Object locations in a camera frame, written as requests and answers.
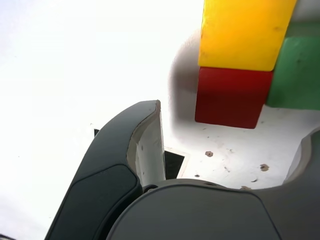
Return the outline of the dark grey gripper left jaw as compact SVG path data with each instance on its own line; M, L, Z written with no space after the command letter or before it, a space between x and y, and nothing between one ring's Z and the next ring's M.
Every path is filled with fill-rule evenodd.
M141 101L116 115L94 137L46 239L106 239L144 187L165 179L161 103Z

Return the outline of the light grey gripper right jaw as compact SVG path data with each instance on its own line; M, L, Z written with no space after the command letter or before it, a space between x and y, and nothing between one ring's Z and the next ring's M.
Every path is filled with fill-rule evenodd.
M135 200L109 240L317 240L320 131L304 137L282 185L237 190L184 182Z

